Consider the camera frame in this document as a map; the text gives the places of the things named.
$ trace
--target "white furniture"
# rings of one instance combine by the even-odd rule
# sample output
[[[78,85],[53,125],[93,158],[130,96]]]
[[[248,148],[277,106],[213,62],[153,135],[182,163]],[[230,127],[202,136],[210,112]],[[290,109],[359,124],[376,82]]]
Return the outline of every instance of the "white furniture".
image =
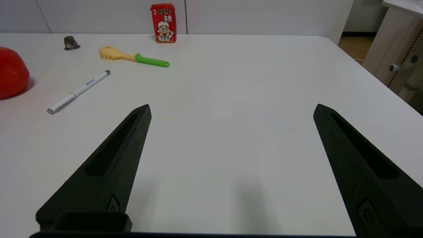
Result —
[[[319,36],[1,33],[33,86],[0,100],[0,230],[39,230],[36,211],[134,108],[152,121],[126,212],[133,231],[354,235],[313,121],[337,110],[423,185],[423,118]],[[167,60],[99,58],[101,46]],[[46,109],[111,74],[55,115]]]
[[[423,8],[420,0],[385,0],[389,10],[367,53],[363,67],[383,82],[404,101],[423,113],[423,94],[416,89],[423,85]],[[412,56],[419,56],[413,67]],[[404,70],[391,72],[391,65],[404,65]]]
[[[382,5],[414,17],[423,18],[423,8],[420,0],[384,0]]]
[[[353,0],[186,0],[190,34],[325,36],[338,43]]]

